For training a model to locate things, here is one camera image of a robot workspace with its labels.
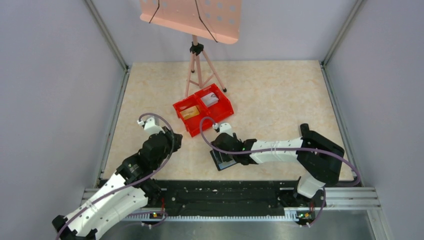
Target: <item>red plastic tray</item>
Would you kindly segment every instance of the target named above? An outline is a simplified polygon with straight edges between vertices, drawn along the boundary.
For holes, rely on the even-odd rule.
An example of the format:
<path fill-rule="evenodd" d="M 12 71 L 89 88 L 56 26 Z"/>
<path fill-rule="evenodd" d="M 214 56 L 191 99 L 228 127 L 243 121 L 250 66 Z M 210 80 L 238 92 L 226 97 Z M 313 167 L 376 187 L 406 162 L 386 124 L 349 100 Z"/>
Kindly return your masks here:
<path fill-rule="evenodd" d="M 201 98 L 209 93 L 214 93 L 218 98 L 218 102 L 210 107 L 206 107 Z M 188 119 L 184 119 L 180 112 L 192 106 L 196 106 L 200 114 Z M 192 137 L 200 133 L 199 124 L 202 118 L 208 116 L 215 120 L 215 122 L 219 123 L 234 114 L 233 106 L 231 106 L 230 100 L 228 100 L 228 98 L 223 94 L 223 92 L 217 87 L 215 83 L 203 88 L 193 95 L 188 96 L 186 99 L 175 103 L 173 108 L 175 109 L 178 118 L 180 118 L 184 123 L 185 129 Z M 206 130 L 210 127 L 212 127 L 211 121 L 206 120 L 203 122 L 203 130 Z"/>

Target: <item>aluminum frame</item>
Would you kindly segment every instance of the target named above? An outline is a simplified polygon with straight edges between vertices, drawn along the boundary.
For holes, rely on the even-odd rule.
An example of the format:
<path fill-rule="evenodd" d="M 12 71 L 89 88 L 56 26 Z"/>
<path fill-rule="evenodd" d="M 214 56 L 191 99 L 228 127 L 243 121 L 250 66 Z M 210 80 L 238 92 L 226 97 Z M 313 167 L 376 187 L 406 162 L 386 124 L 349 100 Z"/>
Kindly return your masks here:
<path fill-rule="evenodd" d="M 119 64 L 125 71 L 125 76 L 122 82 L 122 86 L 119 92 L 119 97 L 115 106 L 115 111 L 112 119 L 112 123 L 110 126 L 110 130 L 108 133 L 107 141 L 104 144 L 104 151 L 101 161 L 101 167 L 99 170 L 98 178 L 101 179 L 103 177 L 103 171 L 106 166 L 106 161 L 109 155 L 109 150 L 112 143 L 112 138 L 115 132 L 119 112 L 121 109 L 122 101 L 124 98 L 125 89 L 127 87 L 130 71 L 128 65 L 125 63 L 124 58 L 122 57 L 117 45 L 115 44 L 111 34 L 109 33 L 105 23 L 103 22 L 100 14 L 98 13 L 95 5 L 92 0 L 83 0 L 86 4 L 90 14 L 93 16 L 94 21 L 96 22 L 100 32 L 105 38 L 107 44 L 109 45 L 110 50 L 115 55 Z M 337 124 L 340 129 L 341 137 L 345 146 L 346 155 L 349 160 L 352 162 L 354 166 L 356 166 L 361 172 L 360 167 L 355 161 L 355 153 L 350 144 L 350 138 L 348 134 L 348 130 L 346 125 L 344 124 L 343 116 L 340 111 L 339 103 L 337 96 L 334 93 L 333 86 L 331 80 L 328 76 L 326 66 L 331 61 L 335 51 L 338 49 L 339 44 L 343 41 L 344 36 L 349 31 L 349 28 L 357 16 L 358 12 L 361 10 L 365 0 L 357 0 L 348 16 L 346 21 L 344 22 L 340 32 L 338 33 L 336 39 L 332 43 L 328 53 L 326 54 L 324 60 L 320 63 L 322 75 L 324 77 L 325 84 L 327 86 L 328 94 L 330 96 L 331 104 L 334 109 L 335 117 Z M 82 201 L 86 200 L 88 196 L 92 195 L 96 188 L 87 188 L 82 197 Z M 387 224 L 386 218 L 382 212 L 380 201 L 378 200 L 377 193 L 373 187 L 333 187 L 327 188 L 327 205 L 324 210 L 336 210 L 336 211 L 354 211 L 354 210 L 367 210 L 369 222 L 374 233 L 376 240 L 391 240 L 393 236 L 391 234 L 389 225 Z M 301 211 L 302 208 L 292 208 L 293 211 Z"/>

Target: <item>yellow object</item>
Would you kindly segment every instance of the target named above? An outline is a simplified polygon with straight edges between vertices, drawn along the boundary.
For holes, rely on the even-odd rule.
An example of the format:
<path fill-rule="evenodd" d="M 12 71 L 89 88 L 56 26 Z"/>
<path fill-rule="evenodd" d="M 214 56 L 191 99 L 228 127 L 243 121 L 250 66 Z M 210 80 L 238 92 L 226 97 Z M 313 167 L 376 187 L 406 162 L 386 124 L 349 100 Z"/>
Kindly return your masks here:
<path fill-rule="evenodd" d="M 200 112 L 199 112 L 199 110 L 196 106 L 191 106 L 191 107 L 187 108 L 186 110 L 181 111 L 180 113 L 181 113 L 182 118 L 184 120 L 192 118 L 192 117 L 200 114 Z"/>

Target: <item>metal bar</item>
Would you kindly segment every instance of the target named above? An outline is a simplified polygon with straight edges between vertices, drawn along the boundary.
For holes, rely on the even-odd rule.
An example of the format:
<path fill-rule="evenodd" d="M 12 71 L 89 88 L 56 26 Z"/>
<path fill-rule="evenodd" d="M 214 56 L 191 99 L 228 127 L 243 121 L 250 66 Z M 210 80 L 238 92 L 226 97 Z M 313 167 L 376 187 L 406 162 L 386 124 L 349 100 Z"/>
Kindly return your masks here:
<path fill-rule="evenodd" d="M 142 214 L 146 211 L 143 208 L 135 212 L 140 215 L 127 216 L 122 221 L 159 222 L 162 220 L 161 218 L 152 219 L 148 214 Z M 285 211 L 284 216 L 169 216 L 166 218 L 167 222 L 293 222 L 298 220 L 296 211 Z"/>
<path fill-rule="evenodd" d="M 119 113 L 121 111 L 122 101 L 124 100 L 125 89 L 127 88 L 129 77 L 130 77 L 130 71 L 128 70 L 125 73 L 123 80 L 122 80 L 122 85 L 120 87 L 118 99 L 117 99 L 117 102 L 116 102 L 116 105 L 115 105 L 115 110 L 114 110 L 114 113 L 113 113 L 112 122 L 110 124 L 108 137 L 107 137 L 106 142 L 104 143 L 105 147 L 104 147 L 103 155 L 102 155 L 102 158 L 101 158 L 101 165 L 100 165 L 99 173 L 97 175 L 98 176 L 97 179 L 102 179 L 103 174 L 105 172 L 106 163 L 107 163 L 108 157 L 109 157 L 109 151 L 111 150 L 112 139 L 114 138 L 115 128 L 117 126 L 118 116 L 119 116 Z"/>
<path fill-rule="evenodd" d="M 392 240 L 394 239 L 386 217 L 381 209 L 368 210 L 369 223 L 374 232 L 375 240 Z"/>
<path fill-rule="evenodd" d="M 82 201 L 91 198 L 97 188 L 87 188 Z M 380 210 L 380 201 L 373 187 L 327 187 L 327 207 L 330 211 Z M 307 207 L 285 207 L 285 211 L 307 211 Z"/>
<path fill-rule="evenodd" d="M 322 72 L 322 76 L 324 77 L 325 86 L 327 87 L 332 108 L 334 110 L 335 120 L 340 130 L 340 135 L 344 144 L 344 150 L 346 152 L 347 158 L 349 159 L 349 162 L 351 162 L 358 169 L 359 173 L 361 174 L 360 175 L 361 182 L 362 184 L 364 184 L 364 175 L 361 172 L 361 168 L 357 165 L 357 162 L 355 161 L 355 154 L 351 145 L 351 138 L 349 137 L 348 129 L 346 128 L 346 125 L 344 124 L 345 118 L 343 117 L 342 112 L 340 111 L 341 107 L 337 99 L 337 96 L 334 92 L 331 79 L 328 76 L 327 68 L 323 66 L 322 64 L 321 64 L 321 72 Z"/>
<path fill-rule="evenodd" d="M 336 51 L 337 47 L 339 46 L 340 42 L 344 38 L 345 34 L 349 30 L 353 20 L 355 19 L 356 15 L 358 14 L 359 10 L 363 6 L 366 0 L 356 0 L 355 5 L 353 6 L 352 10 L 349 13 L 349 16 L 347 17 L 346 21 L 344 22 L 343 26 L 341 27 L 340 31 L 337 34 L 337 37 L 335 38 L 334 42 L 332 43 L 330 49 L 328 50 L 324 61 L 322 61 L 322 64 L 326 66 L 329 61 L 331 60 L 334 52 Z"/>
<path fill-rule="evenodd" d="M 100 16 L 99 12 L 97 11 L 97 8 L 94 5 L 93 1 L 92 0 L 83 0 L 83 1 L 85 5 L 87 6 L 91 16 L 93 17 L 95 23 L 97 24 L 97 27 L 101 32 L 101 35 L 103 35 L 104 39 L 106 40 L 106 43 L 109 46 L 110 50 L 112 51 L 113 55 L 118 60 L 121 67 L 126 71 L 128 69 L 128 65 L 125 63 L 124 57 L 122 57 L 122 54 L 117 47 L 117 44 L 115 43 L 114 39 L 109 33 L 109 30 L 106 27 L 105 23 L 103 22 L 103 19 Z"/>

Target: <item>pink tripod leg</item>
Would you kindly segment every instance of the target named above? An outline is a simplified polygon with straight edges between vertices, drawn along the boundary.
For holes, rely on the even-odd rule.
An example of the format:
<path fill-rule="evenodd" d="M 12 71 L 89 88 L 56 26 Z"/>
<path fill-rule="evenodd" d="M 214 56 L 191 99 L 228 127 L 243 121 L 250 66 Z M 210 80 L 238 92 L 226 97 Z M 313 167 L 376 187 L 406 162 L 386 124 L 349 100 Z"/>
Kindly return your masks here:
<path fill-rule="evenodd" d="M 222 91 L 224 91 L 224 93 L 227 92 L 227 89 L 225 88 L 223 81 L 221 81 L 220 76 L 218 76 L 218 73 L 215 70 L 214 65 L 212 65 L 212 62 L 209 59 L 208 55 L 206 54 L 206 51 L 203 50 L 202 53 L 203 53 L 203 56 L 206 59 L 207 63 L 209 64 L 210 69 L 212 69 L 213 74 L 215 75 L 216 79 L 218 80 L 219 84 L 221 85 Z"/>
<path fill-rule="evenodd" d="M 195 73 L 195 61 L 190 61 L 191 62 L 191 73 L 194 74 Z"/>
<path fill-rule="evenodd" d="M 195 55 L 191 54 L 190 56 L 190 65 L 188 65 L 188 76 L 187 76 L 187 84 L 185 85 L 185 97 L 189 96 L 189 86 L 192 77 L 192 69 L 194 69 L 195 64 Z"/>
<path fill-rule="evenodd" d="M 196 56 L 195 54 L 193 54 L 193 56 L 195 56 L 195 59 L 196 59 L 197 78 L 198 78 L 199 88 L 203 88 L 202 69 L 200 68 L 200 56 L 198 55 Z"/>

